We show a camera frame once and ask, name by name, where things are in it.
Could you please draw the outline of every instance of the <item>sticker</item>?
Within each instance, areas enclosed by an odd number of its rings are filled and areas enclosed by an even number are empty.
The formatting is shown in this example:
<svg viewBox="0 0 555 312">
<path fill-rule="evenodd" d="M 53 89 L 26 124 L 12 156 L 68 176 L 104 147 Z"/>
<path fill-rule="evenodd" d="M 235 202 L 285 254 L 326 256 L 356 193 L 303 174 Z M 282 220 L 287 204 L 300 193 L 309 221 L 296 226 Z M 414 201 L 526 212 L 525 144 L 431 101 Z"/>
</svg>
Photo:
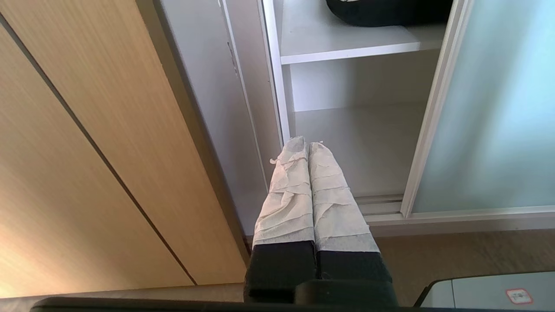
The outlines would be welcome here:
<svg viewBox="0 0 555 312">
<path fill-rule="evenodd" d="M 505 293 L 507 294 L 507 297 L 509 297 L 511 302 L 514 304 L 534 303 L 532 296 L 530 296 L 530 294 L 524 288 L 507 289 Z"/>
</svg>

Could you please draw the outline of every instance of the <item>floor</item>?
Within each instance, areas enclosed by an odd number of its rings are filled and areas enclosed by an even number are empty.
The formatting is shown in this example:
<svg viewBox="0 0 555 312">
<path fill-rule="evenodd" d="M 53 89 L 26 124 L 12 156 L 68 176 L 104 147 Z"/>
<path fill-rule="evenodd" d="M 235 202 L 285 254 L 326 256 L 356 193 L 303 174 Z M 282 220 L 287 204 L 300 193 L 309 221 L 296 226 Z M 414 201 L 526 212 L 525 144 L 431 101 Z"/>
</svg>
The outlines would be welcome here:
<svg viewBox="0 0 555 312">
<path fill-rule="evenodd" d="M 376 238 L 400 305 L 410 306 L 434 280 L 555 270 L 555 229 Z M 243 285 L 72 294 L 105 298 L 242 301 Z M 44 297 L 0 299 L 2 312 L 28 312 Z"/>
</svg>

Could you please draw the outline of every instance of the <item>white shelf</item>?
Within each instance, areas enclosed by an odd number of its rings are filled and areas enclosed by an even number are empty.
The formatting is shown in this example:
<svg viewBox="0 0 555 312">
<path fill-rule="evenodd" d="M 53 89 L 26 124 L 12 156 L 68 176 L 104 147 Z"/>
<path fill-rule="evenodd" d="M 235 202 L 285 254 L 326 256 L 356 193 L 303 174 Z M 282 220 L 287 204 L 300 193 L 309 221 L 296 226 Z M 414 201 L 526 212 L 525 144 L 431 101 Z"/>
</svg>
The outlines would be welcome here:
<svg viewBox="0 0 555 312">
<path fill-rule="evenodd" d="M 295 113 L 295 135 L 323 141 L 355 197 L 403 194 L 425 103 Z"/>
<path fill-rule="evenodd" d="M 445 25 L 355 27 L 324 0 L 284 0 L 281 64 L 437 49 L 444 33 Z"/>
</svg>

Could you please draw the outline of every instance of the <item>black bag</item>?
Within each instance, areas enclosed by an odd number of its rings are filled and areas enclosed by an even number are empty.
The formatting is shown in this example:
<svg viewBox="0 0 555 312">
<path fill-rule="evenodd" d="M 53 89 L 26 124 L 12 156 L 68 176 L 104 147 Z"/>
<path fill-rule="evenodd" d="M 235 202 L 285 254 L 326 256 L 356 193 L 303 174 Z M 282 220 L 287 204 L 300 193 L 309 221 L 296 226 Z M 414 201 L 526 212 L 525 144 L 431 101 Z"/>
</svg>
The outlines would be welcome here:
<svg viewBox="0 0 555 312">
<path fill-rule="evenodd" d="M 447 23 L 453 0 L 326 0 L 335 16 L 364 27 Z"/>
</svg>

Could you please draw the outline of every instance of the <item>frosted glass door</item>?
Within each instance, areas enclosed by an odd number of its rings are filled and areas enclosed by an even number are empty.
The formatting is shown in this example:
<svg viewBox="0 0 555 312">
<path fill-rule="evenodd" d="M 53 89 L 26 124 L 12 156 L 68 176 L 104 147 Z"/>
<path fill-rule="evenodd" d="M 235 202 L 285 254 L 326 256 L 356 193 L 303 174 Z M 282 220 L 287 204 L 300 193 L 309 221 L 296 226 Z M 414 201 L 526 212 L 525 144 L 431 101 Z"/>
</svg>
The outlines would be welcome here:
<svg viewBox="0 0 555 312">
<path fill-rule="evenodd" d="M 474 1 L 413 212 L 555 205 L 555 1 Z"/>
</svg>

